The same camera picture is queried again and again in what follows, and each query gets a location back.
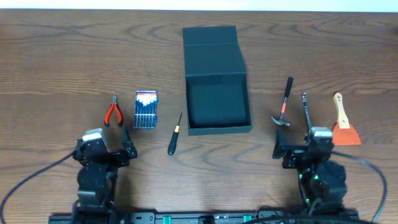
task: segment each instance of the blue screwdriver pack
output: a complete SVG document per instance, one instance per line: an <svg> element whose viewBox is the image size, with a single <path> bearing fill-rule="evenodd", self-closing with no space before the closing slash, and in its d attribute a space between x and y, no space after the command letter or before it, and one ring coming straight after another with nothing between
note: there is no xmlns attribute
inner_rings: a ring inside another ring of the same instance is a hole
<svg viewBox="0 0 398 224"><path fill-rule="evenodd" d="M159 97L156 90L137 90L136 108L134 112L134 128L155 129L157 122L157 102Z"/></svg>

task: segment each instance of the open box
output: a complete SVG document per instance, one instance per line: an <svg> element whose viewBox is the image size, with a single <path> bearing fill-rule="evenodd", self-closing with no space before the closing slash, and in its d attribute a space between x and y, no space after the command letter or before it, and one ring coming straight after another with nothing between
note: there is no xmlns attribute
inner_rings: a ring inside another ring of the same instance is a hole
<svg viewBox="0 0 398 224"><path fill-rule="evenodd" d="M183 28L188 134L252 129L246 67L235 26Z"/></svg>

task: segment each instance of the white backdrop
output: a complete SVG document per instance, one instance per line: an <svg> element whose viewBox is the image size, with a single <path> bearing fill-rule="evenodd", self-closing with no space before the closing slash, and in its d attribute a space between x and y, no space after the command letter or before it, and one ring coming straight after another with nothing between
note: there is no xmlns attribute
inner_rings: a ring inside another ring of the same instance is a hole
<svg viewBox="0 0 398 224"><path fill-rule="evenodd" d="M0 0L0 8L398 12L398 0Z"/></svg>

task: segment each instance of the precision screwdriver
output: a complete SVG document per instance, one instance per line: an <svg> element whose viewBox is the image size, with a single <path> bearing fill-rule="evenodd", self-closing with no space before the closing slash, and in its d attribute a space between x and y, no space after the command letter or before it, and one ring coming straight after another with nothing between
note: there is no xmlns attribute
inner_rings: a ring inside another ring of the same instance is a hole
<svg viewBox="0 0 398 224"><path fill-rule="evenodd" d="M178 134L180 132L180 122L181 122L182 112L180 114L180 119L178 120L178 124L175 126L172 140L170 141L169 148L167 149L167 154L172 156L175 152L175 148L177 147L177 139Z"/></svg>

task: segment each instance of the hammer head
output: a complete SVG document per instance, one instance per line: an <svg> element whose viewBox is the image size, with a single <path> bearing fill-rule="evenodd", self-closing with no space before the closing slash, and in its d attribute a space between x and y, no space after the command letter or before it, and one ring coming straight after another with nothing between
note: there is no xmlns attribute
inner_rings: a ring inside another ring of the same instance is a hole
<svg viewBox="0 0 398 224"><path fill-rule="evenodd" d="M275 124L279 126L286 126L286 127L290 126L290 122L284 121L283 118L279 118L279 120L276 120L272 115L271 115L271 121L273 121Z"/></svg>

